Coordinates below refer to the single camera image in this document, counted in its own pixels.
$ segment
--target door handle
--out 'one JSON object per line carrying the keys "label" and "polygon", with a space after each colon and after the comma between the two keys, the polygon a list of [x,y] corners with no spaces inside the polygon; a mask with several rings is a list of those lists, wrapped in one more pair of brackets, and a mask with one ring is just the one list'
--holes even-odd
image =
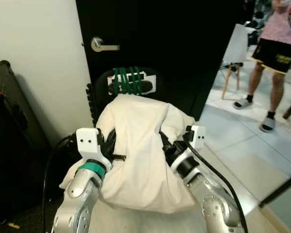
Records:
{"label": "door handle", "polygon": [[119,45],[104,45],[103,40],[99,37],[92,39],[91,46],[95,52],[120,50]]}

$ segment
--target white cloth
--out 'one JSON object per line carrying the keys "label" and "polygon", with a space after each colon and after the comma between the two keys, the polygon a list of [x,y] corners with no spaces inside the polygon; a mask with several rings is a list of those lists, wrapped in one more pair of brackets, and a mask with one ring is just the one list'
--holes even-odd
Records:
{"label": "white cloth", "polygon": [[[174,213],[193,207],[194,198],[165,161],[164,132],[170,142],[181,136],[194,119],[171,104],[134,95],[119,95],[102,112],[97,128],[104,137],[115,128],[116,161],[103,181],[100,198],[108,204],[136,210]],[[61,188],[66,188],[80,160],[68,171]]]}

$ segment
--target black cable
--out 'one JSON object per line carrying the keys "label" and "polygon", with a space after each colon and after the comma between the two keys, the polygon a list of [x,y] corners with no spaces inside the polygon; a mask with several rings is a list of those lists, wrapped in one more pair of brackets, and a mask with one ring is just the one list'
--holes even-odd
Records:
{"label": "black cable", "polygon": [[53,156],[57,150],[57,148],[66,140],[70,140],[71,135],[64,137],[62,140],[60,140],[52,149],[51,153],[49,154],[48,163],[45,168],[44,172],[44,182],[43,182],[43,193],[42,193],[42,233],[45,233],[46,227],[45,227],[45,198],[46,198],[46,183],[47,183],[47,175],[49,171],[50,164],[52,162]]}
{"label": "black cable", "polygon": [[210,168],[210,170],[212,170],[224,183],[226,183],[226,185],[228,186],[228,188],[230,189],[232,195],[233,195],[233,198],[236,202],[236,205],[237,205],[237,208],[239,210],[239,213],[240,213],[240,217],[241,217],[241,224],[242,224],[242,227],[244,229],[244,232],[245,233],[248,233],[248,227],[247,227],[247,223],[246,223],[246,218],[243,214],[243,209],[242,209],[242,206],[238,200],[238,197],[236,195],[236,192],[234,190],[234,188],[232,187],[232,185],[228,182],[228,180],[220,173],[218,172],[213,166],[211,166],[190,144],[188,138],[186,135],[183,135],[183,141],[185,143],[185,145],[190,148],[190,150],[193,152],[194,155],[197,156],[197,158],[199,158],[199,160],[201,162],[203,162],[207,167]]}

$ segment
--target tile floor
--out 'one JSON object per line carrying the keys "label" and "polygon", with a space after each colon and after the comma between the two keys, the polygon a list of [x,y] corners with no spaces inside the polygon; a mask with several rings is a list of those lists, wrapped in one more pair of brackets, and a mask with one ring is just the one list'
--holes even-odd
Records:
{"label": "tile floor", "polygon": [[225,99],[221,99],[226,70],[219,71],[208,96],[200,125],[207,127],[207,146],[256,198],[263,200],[291,177],[291,116],[282,118],[291,105],[291,74],[287,74],[285,93],[276,112],[276,128],[272,133],[259,129],[270,105],[272,74],[265,69],[254,95],[254,104],[236,110],[234,100],[245,97],[248,81],[255,66],[250,58],[255,47],[248,52],[247,61],[240,71],[240,89],[236,90],[236,77],[232,74]]}

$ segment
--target chair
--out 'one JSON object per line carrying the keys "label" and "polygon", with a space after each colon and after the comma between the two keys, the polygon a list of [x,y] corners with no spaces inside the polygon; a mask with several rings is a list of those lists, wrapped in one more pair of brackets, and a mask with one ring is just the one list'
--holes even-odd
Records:
{"label": "chair", "polygon": [[236,77],[237,77],[237,90],[239,89],[239,70],[240,63],[244,62],[247,57],[247,47],[248,47],[248,33],[246,28],[241,24],[236,24],[232,37],[229,40],[227,49],[225,51],[223,61],[229,62],[226,82],[223,88],[222,99],[224,99],[224,94],[226,92],[228,79],[232,73],[233,65],[236,64]]}

